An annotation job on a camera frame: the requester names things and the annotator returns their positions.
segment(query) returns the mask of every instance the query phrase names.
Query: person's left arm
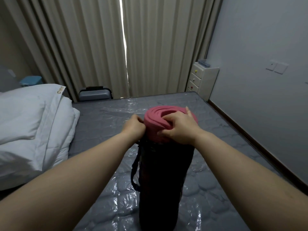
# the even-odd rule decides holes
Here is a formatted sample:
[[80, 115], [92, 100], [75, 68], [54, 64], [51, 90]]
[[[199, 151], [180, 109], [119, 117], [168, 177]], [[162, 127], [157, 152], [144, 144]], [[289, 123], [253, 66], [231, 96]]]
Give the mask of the person's left arm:
[[145, 132], [133, 115], [120, 134], [25, 184], [0, 202], [1, 230], [72, 230], [96, 201], [125, 152]]

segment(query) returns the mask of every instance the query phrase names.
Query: wall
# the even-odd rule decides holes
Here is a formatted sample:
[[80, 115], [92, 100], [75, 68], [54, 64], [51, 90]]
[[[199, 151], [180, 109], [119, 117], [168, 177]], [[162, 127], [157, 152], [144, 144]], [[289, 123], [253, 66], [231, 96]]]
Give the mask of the wall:
[[[308, 0], [224, 0], [210, 100], [308, 184]], [[281, 75], [271, 59], [289, 64]]]
[[0, 32], [0, 65], [12, 69], [18, 80], [31, 75], [28, 64], [1, 17]]

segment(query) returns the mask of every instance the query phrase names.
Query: hand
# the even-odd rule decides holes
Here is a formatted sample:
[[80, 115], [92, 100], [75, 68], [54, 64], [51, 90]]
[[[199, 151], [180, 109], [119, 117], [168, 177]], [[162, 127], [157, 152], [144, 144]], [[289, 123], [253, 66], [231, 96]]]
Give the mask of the hand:
[[162, 130], [157, 134], [173, 139], [181, 144], [194, 145], [194, 141], [197, 135], [202, 132], [202, 129], [198, 126], [194, 120], [191, 111], [186, 107], [187, 114], [183, 112], [175, 112], [163, 116], [163, 119], [172, 122], [172, 130]]
[[141, 117], [133, 114], [133, 116], [127, 120], [122, 128], [122, 133], [127, 133], [133, 138], [135, 142], [139, 141], [145, 132], [145, 125]]

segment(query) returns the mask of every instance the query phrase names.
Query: plastic cover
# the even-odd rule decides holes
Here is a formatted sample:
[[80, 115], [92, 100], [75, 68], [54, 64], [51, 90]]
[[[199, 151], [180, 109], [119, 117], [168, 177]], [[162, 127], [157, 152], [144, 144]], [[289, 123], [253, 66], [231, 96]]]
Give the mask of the plastic cover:
[[[80, 118], [69, 157], [119, 133], [123, 123], [133, 113], [143, 118], [149, 108], [157, 105], [188, 106], [197, 116], [202, 129], [214, 133], [232, 147], [277, 173], [195, 92], [73, 104], [73, 107], [80, 111]], [[133, 189], [130, 181], [137, 151], [138, 147], [134, 144], [126, 152], [110, 182], [75, 230], [140, 230], [139, 192]], [[164, 204], [155, 203], [152, 206], [164, 209]], [[165, 220], [161, 219], [160, 214], [157, 214], [156, 219], [164, 230]], [[197, 150], [194, 151], [187, 172], [175, 230], [249, 230]]]

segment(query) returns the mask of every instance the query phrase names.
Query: forearm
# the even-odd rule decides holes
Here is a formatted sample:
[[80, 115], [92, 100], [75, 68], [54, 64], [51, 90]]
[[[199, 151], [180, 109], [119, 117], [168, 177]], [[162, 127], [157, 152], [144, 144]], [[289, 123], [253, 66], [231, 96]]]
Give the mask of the forearm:
[[132, 137], [120, 133], [24, 185], [0, 202], [2, 229], [73, 229], [133, 144]]
[[279, 176], [208, 132], [195, 147], [251, 229], [304, 229], [307, 197]]

